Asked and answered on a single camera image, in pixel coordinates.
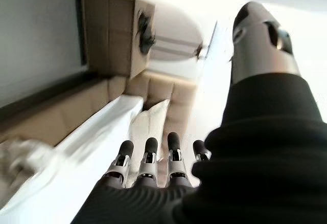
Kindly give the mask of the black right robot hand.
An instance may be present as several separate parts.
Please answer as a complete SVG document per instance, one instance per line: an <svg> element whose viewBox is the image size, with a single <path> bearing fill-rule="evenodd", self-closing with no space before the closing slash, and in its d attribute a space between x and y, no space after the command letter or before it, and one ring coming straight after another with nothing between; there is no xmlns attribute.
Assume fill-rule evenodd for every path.
<svg viewBox="0 0 327 224"><path fill-rule="evenodd" d="M326 124L296 64L291 38L261 4L233 25L221 126L196 141L192 187L171 172L158 188L105 173L73 223L326 223Z"/></svg>

